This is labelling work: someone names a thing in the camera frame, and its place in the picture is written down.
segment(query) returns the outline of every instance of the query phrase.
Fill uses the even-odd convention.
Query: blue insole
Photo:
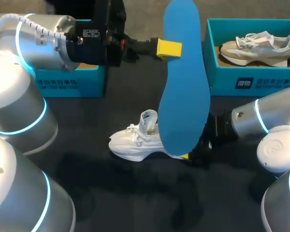
[[[164,39],[182,43],[181,58],[168,58],[168,79],[159,105],[159,132],[165,149],[190,152],[203,132],[210,107],[201,25],[192,0],[173,0],[164,14]]]

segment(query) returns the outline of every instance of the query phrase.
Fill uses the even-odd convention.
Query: teal shoe box
[[[212,96],[263,97],[290,87],[290,67],[222,65],[218,47],[235,37],[268,31],[276,37],[290,35],[290,20],[208,19],[203,59]]]
[[[45,98],[101,98],[105,68],[81,64],[72,72],[38,70],[35,83]]]

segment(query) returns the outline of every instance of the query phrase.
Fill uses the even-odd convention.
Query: label sticker
[[[99,30],[83,30],[83,37],[99,38]]]
[[[252,77],[240,77],[237,79],[236,89],[250,89],[253,83]]]

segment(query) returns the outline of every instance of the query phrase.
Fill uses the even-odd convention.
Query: dark floor
[[[75,232],[262,232],[254,198],[260,200],[271,180],[256,176],[255,145],[221,149],[210,170],[163,154],[140,163],[110,154],[112,133],[138,123],[142,111],[158,109],[166,68],[141,57],[110,69],[103,99],[47,99],[58,137],[31,159],[70,193]],[[212,105],[219,112],[248,101],[217,98]]]

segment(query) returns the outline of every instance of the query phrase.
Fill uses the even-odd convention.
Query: sneaker sole
[[[114,151],[112,151],[116,156],[124,159],[124,160],[129,160],[129,161],[133,161],[133,162],[141,162],[143,161],[147,156],[149,156],[150,154],[152,154],[153,152],[144,152],[144,153],[141,153],[137,156],[123,156],[123,155],[120,155],[120,154],[116,154]],[[164,154],[168,155],[170,158],[172,159],[177,159],[177,160],[184,160],[184,158],[180,157],[180,156],[172,156],[170,154],[167,154],[165,151],[157,151],[157,152],[163,152]]]
[[[264,58],[264,59],[250,59],[250,60],[242,60],[242,59],[234,59],[228,56],[225,56],[221,54],[225,59],[230,61],[233,64],[240,65],[240,66],[246,66],[247,64],[253,62],[253,61],[260,61],[263,62],[269,66],[273,67],[287,67],[288,66],[288,60],[287,59],[270,59],[270,58]]]

